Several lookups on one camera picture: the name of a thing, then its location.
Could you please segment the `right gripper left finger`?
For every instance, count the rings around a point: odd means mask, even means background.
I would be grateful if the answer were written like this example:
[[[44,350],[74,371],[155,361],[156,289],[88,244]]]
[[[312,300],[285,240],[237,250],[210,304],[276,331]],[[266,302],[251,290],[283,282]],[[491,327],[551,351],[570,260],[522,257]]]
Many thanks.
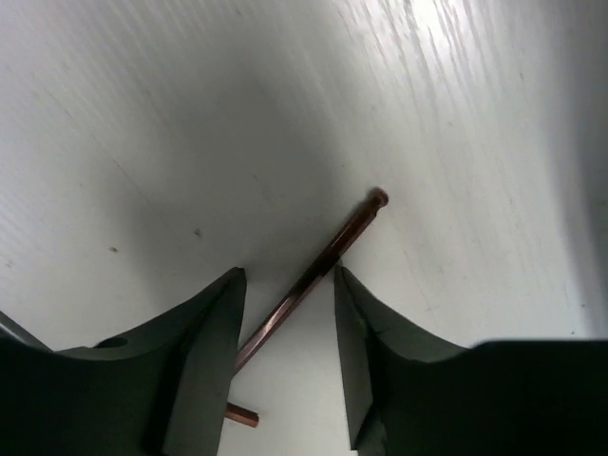
[[[5,455],[214,455],[236,366],[247,280],[98,343],[55,351],[1,319]]]

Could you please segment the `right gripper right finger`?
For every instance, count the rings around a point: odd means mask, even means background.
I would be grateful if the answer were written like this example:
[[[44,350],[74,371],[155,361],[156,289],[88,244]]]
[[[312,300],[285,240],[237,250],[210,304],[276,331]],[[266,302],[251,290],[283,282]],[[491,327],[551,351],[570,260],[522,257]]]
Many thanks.
[[[603,455],[607,344],[424,330],[347,268],[334,312],[351,449],[360,455]]]

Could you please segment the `brown hex key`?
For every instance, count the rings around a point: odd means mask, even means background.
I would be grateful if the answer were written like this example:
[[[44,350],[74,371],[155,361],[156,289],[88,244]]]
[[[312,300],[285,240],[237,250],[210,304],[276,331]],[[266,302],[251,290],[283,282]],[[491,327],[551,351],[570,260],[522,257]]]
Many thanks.
[[[252,335],[237,352],[234,375],[257,354],[291,313],[304,301],[322,278],[338,263],[341,257],[360,238],[377,217],[378,212],[389,203],[385,190],[372,188],[356,206],[342,227],[323,248],[300,278],[262,320]]]

